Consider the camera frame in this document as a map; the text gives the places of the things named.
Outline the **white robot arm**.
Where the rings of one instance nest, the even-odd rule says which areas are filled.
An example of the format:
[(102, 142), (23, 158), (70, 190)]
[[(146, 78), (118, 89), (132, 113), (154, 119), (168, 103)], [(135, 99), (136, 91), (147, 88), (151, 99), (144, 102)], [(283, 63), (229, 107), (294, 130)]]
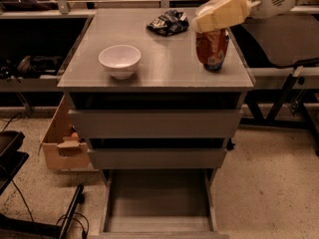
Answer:
[(210, 0), (199, 6), (191, 21), (196, 33), (225, 29), (246, 18), (265, 19), (286, 13), (297, 5), (318, 0)]

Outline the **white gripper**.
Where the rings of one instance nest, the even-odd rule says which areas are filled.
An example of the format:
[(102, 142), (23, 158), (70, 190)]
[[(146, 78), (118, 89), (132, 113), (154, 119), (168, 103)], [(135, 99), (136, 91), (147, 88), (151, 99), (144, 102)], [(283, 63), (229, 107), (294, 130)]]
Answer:
[(196, 33), (226, 29), (243, 23), (249, 15), (270, 18), (290, 11), (295, 4), (296, 0), (209, 0), (196, 9), (191, 28)]

